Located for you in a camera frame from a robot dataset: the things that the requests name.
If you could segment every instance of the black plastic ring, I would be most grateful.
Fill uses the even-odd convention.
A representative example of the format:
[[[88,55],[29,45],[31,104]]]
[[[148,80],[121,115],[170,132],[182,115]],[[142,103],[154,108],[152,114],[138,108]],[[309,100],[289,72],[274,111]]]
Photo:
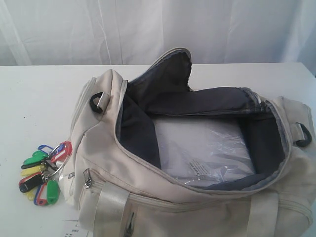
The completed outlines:
[[[95,103],[94,103],[94,99],[96,98],[101,98],[103,92],[99,92],[96,93],[95,95],[92,95],[89,101],[90,107],[93,110],[93,112],[96,112],[98,114],[101,114],[103,111],[100,107],[98,107]]]
[[[302,131],[303,131],[304,135],[306,136],[306,139],[296,141],[295,144],[298,147],[306,147],[312,142],[312,136],[311,136],[310,132],[308,131],[308,129],[303,124],[301,124],[299,122],[297,122],[297,123],[301,126]]]

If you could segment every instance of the white tabletop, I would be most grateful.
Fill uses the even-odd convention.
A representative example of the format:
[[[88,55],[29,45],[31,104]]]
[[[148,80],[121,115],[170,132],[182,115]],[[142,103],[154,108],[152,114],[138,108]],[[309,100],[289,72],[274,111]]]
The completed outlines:
[[[28,201],[18,189],[23,160],[38,145],[56,146],[68,138],[75,103],[91,77],[112,68],[132,80],[147,67],[0,66],[1,236],[60,236],[63,220],[73,218],[74,211],[62,197],[55,205],[44,207]],[[316,79],[301,63],[193,65],[189,85],[194,90],[249,87],[268,98],[299,100],[312,108],[316,124]],[[304,236],[315,236],[312,233],[316,226]]]

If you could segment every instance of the price tag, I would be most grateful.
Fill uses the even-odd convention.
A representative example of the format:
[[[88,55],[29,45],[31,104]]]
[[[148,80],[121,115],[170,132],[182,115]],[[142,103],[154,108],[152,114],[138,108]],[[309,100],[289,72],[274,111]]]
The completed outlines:
[[[60,237],[87,237],[88,231],[80,228],[78,221],[64,221]]]

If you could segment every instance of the green key tag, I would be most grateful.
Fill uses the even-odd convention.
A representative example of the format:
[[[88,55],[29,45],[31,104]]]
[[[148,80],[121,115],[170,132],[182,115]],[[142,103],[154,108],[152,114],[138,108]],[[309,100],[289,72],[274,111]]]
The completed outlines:
[[[47,202],[55,204],[59,197],[59,187],[56,180],[49,180],[47,183]]]
[[[47,158],[48,155],[41,151],[36,151],[33,153],[31,158],[26,159],[23,164],[33,164]]]

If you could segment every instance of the white backdrop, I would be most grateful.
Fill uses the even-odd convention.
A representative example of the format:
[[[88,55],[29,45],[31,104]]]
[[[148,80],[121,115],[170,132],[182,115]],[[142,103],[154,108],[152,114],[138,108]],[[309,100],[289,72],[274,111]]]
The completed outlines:
[[[0,0],[0,65],[303,62],[316,74],[316,0]]]

